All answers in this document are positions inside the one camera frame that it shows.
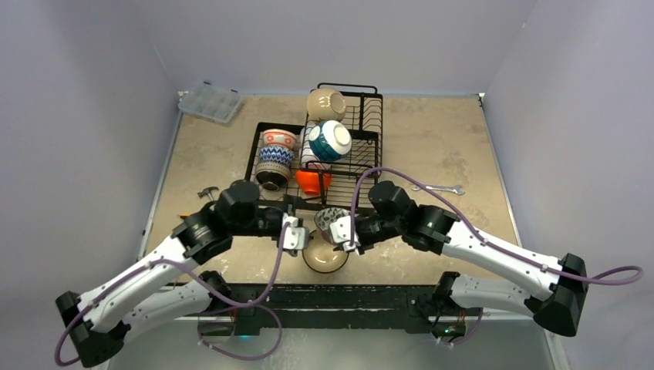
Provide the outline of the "brown beige bowl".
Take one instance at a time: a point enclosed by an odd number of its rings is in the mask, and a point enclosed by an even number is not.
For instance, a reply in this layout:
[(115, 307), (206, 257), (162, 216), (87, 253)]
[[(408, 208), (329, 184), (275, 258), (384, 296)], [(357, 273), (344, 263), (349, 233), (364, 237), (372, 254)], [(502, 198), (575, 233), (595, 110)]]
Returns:
[(260, 162), (255, 167), (255, 179), (265, 190), (279, 191), (288, 185), (291, 169), (281, 163)]

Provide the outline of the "teal white bowl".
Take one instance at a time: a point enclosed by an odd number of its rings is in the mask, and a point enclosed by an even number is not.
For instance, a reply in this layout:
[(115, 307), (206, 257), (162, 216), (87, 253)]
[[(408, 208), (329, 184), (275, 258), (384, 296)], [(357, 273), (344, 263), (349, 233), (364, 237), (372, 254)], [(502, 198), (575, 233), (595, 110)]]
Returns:
[(352, 137), (342, 123), (337, 120), (327, 120), (312, 129), (308, 136), (308, 144), (322, 161), (334, 162), (351, 151)]

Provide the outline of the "orange white bowl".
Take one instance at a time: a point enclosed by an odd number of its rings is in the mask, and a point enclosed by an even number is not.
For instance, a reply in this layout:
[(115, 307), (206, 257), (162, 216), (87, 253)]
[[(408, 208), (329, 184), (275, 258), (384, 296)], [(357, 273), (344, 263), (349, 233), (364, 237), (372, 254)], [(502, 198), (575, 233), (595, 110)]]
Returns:
[(327, 190), (332, 182), (330, 173), (312, 172), (307, 170), (297, 170), (295, 180), (300, 190), (311, 196), (320, 196), (324, 190)]

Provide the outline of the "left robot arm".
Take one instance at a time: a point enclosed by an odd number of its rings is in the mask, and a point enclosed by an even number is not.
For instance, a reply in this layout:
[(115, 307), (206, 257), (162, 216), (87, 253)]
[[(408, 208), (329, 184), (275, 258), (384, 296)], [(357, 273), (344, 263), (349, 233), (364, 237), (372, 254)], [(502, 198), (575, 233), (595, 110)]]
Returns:
[[(310, 233), (292, 208), (262, 208), (256, 183), (237, 180), (217, 197), (212, 193), (211, 187), (200, 192), (209, 201), (124, 272), (91, 291), (57, 297), (66, 326), (56, 345), (57, 365), (100, 365), (123, 348), (128, 335), (181, 316), (261, 306), (273, 288), (283, 252), (296, 255), (307, 248)], [(258, 297), (244, 302), (231, 298), (219, 274), (212, 274), (214, 282), (209, 283), (194, 273), (240, 236), (270, 237), (278, 249), (272, 281)]]

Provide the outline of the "tan glazed bowl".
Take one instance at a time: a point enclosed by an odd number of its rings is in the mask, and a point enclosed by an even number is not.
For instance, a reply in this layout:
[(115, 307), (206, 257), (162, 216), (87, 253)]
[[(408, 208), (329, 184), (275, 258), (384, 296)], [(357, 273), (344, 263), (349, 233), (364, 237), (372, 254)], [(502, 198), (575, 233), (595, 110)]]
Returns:
[(309, 246), (303, 250), (302, 258), (312, 271), (331, 274), (346, 264), (349, 255), (344, 251), (334, 251), (331, 244), (320, 239), (311, 241)]

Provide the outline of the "red floral bowl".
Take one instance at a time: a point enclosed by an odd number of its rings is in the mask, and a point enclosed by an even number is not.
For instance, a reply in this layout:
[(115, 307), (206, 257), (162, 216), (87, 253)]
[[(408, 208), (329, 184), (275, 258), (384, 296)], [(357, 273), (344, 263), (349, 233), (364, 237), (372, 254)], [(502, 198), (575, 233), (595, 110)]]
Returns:
[(261, 138), (265, 146), (283, 146), (293, 150), (298, 141), (297, 136), (283, 129), (267, 129), (262, 132)]

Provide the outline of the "cream beige bowl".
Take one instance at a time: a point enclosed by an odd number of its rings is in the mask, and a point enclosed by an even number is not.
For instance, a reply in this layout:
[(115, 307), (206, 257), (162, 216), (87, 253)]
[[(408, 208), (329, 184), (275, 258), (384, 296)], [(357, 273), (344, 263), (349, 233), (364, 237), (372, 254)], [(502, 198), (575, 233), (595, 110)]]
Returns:
[(343, 94), (333, 88), (317, 88), (307, 98), (307, 114), (311, 121), (341, 121), (345, 118), (347, 103)]

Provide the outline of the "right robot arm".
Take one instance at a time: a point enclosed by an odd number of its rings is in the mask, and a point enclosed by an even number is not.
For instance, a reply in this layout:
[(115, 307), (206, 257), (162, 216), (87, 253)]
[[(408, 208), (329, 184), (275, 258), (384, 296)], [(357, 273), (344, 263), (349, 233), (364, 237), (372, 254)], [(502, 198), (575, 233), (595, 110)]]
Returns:
[(478, 230), (452, 211), (417, 204), (391, 181), (375, 185), (368, 198), (375, 212), (346, 222), (344, 247), (354, 245), (362, 253), (400, 237), (418, 251), (466, 261), (499, 276), (495, 281), (443, 273), (433, 293), (438, 311), (493, 308), (531, 317), (558, 335), (577, 335), (588, 293), (581, 257), (554, 257), (521, 248)]

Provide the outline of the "grey floral black bowl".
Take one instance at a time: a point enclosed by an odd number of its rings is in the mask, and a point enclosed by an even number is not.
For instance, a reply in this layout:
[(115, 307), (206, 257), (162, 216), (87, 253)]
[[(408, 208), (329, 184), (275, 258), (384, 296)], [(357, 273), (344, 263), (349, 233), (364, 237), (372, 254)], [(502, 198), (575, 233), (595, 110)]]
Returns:
[(350, 212), (346, 209), (339, 207), (327, 207), (318, 211), (314, 216), (314, 223), (320, 231), (322, 238), (333, 244), (333, 239), (330, 231), (330, 224), (337, 221), (339, 218), (349, 216)]

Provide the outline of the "red patterned black bowl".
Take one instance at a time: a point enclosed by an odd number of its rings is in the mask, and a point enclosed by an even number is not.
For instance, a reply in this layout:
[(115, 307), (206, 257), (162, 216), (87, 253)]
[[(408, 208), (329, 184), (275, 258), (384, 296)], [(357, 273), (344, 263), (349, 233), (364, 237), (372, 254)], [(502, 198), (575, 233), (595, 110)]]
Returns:
[(263, 146), (258, 151), (261, 162), (274, 162), (286, 167), (290, 167), (295, 158), (293, 150), (285, 146), (268, 145)]

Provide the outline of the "white ribbed bowl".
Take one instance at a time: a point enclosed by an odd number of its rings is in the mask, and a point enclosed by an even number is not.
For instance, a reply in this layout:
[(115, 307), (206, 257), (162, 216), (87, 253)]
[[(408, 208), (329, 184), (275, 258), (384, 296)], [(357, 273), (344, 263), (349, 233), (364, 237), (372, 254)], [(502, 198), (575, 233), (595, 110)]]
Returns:
[(308, 136), (314, 127), (315, 125), (313, 123), (310, 123), (301, 129), (301, 132), (299, 134), (299, 147), (298, 147), (299, 149), (303, 148), (305, 145), (308, 144)]

